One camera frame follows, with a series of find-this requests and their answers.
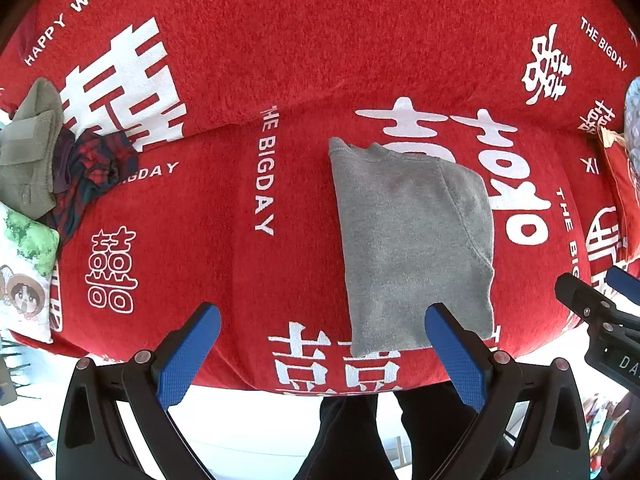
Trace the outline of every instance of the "red blanket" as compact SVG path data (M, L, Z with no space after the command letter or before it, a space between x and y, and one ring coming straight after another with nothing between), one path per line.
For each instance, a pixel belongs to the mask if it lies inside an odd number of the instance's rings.
M610 0L42 0L36 28L27 57L17 40L0 57L2 106L46 76L68 126L124 128L144 150L64 249L53 351L127 359L206 300L223 329L199 384L357 394L443 380L431 350L350 357L331 136L484 178L492 348L521 355L574 326L555 278L602 288L619 263L587 132L622 126L640 64Z

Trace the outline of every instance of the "black pants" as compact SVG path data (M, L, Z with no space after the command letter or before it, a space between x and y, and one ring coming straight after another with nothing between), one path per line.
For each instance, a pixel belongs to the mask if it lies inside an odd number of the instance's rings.
M452 384L395 392L412 448L414 480L429 480L454 449L476 412L460 401ZM376 425L377 395L325 397L320 431L294 480L397 480ZM507 462L503 440L485 478Z

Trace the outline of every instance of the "floor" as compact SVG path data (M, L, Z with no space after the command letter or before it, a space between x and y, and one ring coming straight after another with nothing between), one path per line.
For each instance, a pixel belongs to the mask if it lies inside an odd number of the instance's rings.
M589 367L583 359L588 346L586 327L565 333L556 341L524 356L519 361L549 364L565 357L572 366L578 389L583 396L601 393L613 400L626 390ZM8 427L38 421L54 438L66 395L66 386L76 360L53 356L33 349L8 362L9 366L29 362L28 378L32 386L21 393L42 400L20 398L0 408ZM192 386L183 402L170 409L179 429L194 451L218 480L285 480L295 475L318 432L319 398L281 396L265 392L238 392ZM145 471L163 478L149 453L142 434L128 409L121 412L131 441ZM410 453L408 439L400 423L400 408L392 394L380 395L378 428L385 447L394 449L400 436ZM516 426L514 416L511 426ZM40 462L34 469L45 480L54 480L55 458ZM410 466L399 470L400 478L410 478Z

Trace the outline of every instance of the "floral pillow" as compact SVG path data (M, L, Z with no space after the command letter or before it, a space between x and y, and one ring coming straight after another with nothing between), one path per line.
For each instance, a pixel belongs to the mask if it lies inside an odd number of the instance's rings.
M0 325L51 343L49 284L60 236L0 203Z

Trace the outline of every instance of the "screw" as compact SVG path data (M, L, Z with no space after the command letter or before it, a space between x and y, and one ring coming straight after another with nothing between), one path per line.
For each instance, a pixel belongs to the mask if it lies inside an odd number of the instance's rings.
M151 352L149 350L141 350L136 354L134 359L139 365L143 365L151 359Z
M556 366L560 368L563 372L565 372L569 369L569 361L559 357L558 359L556 359Z
M511 356L509 354L507 354L507 352L503 352L502 350L498 350L494 354L494 361L497 362L498 364L505 365L509 361L511 361Z
M90 364L91 364L91 359L89 359L88 357L83 357L76 363L76 368L78 370L85 370L86 368L89 367Z

